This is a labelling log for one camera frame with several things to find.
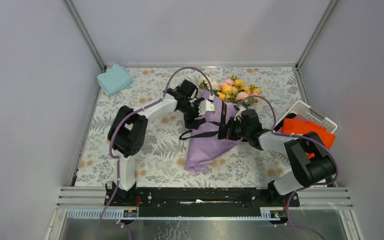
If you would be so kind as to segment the black ribbon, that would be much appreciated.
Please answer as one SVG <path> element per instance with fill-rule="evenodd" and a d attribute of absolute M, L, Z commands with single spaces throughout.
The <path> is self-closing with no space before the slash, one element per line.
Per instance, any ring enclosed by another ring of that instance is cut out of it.
<path fill-rule="evenodd" d="M 187 131 L 180 140 L 216 138 L 218 140 L 238 141 L 241 136 L 241 118 L 236 117 L 236 109 L 232 103 L 223 101 L 215 104 L 215 111 L 207 111 L 202 116 L 192 118 L 184 116 Z"/>

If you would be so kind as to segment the white fake flower stem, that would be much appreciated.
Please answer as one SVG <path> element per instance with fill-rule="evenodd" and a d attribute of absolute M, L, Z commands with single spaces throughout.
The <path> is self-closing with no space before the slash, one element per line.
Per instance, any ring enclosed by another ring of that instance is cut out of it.
<path fill-rule="evenodd" d="M 205 90 L 212 89 L 215 91 L 219 89 L 219 84 L 215 80 L 212 80 L 209 76 L 200 77 L 197 83 L 201 89 L 205 89 Z"/>

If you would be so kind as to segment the pink purple wrapping paper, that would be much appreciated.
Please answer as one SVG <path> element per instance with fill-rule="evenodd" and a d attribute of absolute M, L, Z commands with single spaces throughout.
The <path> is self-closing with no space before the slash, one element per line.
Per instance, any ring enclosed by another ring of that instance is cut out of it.
<path fill-rule="evenodd" d="M 214 96 L 213 103 L 216 105 L 224 102 Z M 240 140 L 226 140 L 216 138 L 194 138 L 189 141 L 184 169 L 192 174 L 199 175 L 204 168 L 216 158 L 239 145 Z"/>

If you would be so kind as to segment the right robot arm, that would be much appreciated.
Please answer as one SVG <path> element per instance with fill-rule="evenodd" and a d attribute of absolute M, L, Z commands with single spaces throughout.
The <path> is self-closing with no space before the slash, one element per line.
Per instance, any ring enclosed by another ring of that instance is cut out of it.
<path fill-rule="evenodd" d="M 291 171 L 267 185 L 267 201 L 281 205 L 287 195 L 309 188 L 337 173 L 336 164 L 319 135 L 284 134 L 264 129 L 255 110 L 240 110 L 226 125 L 226 139 L 243 140 L 260 151 L 282 154 L 289 161 Z"/>

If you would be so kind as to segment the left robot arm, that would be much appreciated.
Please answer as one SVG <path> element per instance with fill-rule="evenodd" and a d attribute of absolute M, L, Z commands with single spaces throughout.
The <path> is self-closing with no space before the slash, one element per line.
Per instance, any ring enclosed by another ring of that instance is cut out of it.
<path fill-rule="evenodd" d="M 110 140 L 110 156 L 117 159 L 116 199 L 124 206 L 132 204 L 136 185 L 135 158 L 142 148 L 148 124 L 175 111 L 183 114 L 185 128 L 198 125 L 193 121 L 199 117 L 199 106 L 204 100 L 198 98 L 198 87 L 184 80 L 176 88 L 168 88 L 164 97 L 133 109 L 122 106 L 110 127 L 107 138 Z"/>

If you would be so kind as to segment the orange cloth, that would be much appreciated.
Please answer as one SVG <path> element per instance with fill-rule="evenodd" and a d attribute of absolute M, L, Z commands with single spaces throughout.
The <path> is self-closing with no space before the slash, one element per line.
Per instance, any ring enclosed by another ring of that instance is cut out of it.
<path fill-rule="evenodd" d="M 328 150 L 331 149 L 336 136 L 333 133 L 327 131 L 327 129 L 313 121 L 298 120 L 298 118 L 285 118 L 283 121 L 283 126 L 278 131 L 282 134 L 295 134 L 295 135 L 304 135 L 309 132 L 315 132 L 322 143 L 327 147 Z"/>

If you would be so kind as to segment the floral tablecloth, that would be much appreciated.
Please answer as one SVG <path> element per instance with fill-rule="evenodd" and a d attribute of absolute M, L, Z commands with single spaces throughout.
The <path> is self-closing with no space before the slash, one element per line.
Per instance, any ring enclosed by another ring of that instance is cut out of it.
<path fill-rule="evenodd" d="M 212 67 L 201 71 L 178 68 L 130 68 L 133 83 L 114 95 L 101 92 L 91 119 L 76 174 L 77 187 L 103 187 L 117 176 L 116 160 L 109 155 L 107 138 L 115 116 L 122 106 L 138 108 L 160 98 L 166 86 L 184 79 L 193 83 L 207 74 L 213 83 L 236 76 L 259 88 L 262 99 L 254 109 L 264 128 L 281 118 L 301 99 L 295 69 L 280 67 Z M 135 155 L 134 176 L 139 187 L 265 187 L 290 171 L 287 161 L 269 151 L 259 151 L 240 143 L 209 163 L 196 175 L 184 169 L 189 143 L 179 139 L 185 131 L 183 115 L 168 113 L 150 123 L 144 144 Z"/>

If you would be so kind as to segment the pink cloth in basket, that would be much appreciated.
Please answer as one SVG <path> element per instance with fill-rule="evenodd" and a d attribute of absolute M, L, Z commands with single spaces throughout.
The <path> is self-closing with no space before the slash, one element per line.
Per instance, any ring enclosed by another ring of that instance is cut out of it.
<path fill-rule="evenodd" d="M 298 121 L 298 122 L 301 122 L 301 123 L 307 123 L 309 122 L 309 120 L 307 118 L 305 118 L 303 115 L 301 114 L 297 114 L 295 117 L 292 118 L 293 120 L 295 121 Z"/>

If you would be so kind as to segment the light blue folded towel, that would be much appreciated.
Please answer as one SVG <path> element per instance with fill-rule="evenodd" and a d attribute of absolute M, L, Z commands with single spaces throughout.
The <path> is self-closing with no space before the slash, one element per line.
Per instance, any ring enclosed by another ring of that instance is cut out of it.
<path fill-rule="evenodd" d="M 97 82 L 104 93 L 111 96 L 127 88 L 134 80 L 126 68 L 114 64 L 106 72 L 97 76 Z"/>

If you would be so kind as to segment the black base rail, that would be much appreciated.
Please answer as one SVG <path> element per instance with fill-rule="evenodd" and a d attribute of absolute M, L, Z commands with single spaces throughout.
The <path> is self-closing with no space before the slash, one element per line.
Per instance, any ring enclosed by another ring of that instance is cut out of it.
<path fill-rule="evenodd" d="M 106 187 L 104 204 L 133 207 L 139 217 L 260 217 L 262 208 L 298 207 L 298 197 L 256 187 Z"/>

